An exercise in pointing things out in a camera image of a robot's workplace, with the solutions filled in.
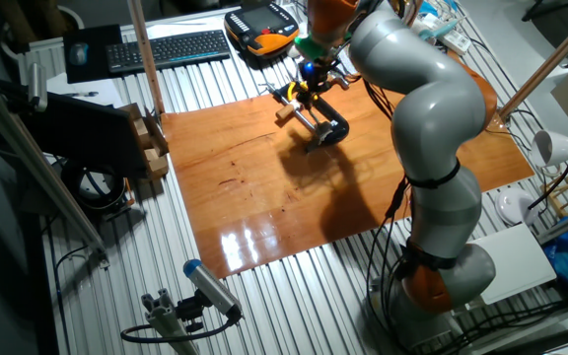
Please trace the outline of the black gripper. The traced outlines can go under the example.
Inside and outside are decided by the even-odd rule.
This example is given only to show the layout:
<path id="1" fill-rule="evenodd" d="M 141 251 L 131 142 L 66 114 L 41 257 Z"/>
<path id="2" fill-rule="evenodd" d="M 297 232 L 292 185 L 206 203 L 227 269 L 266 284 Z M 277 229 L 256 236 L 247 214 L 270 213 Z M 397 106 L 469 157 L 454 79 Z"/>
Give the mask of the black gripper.
<path id="1" fill-rule="evenodd" d="M 306 90 L 313 94 L 327 92 L 332 88 L 328 67 L 304 60 L 298 64 L 301 75 L 300 82 L 306 85 Z"/>

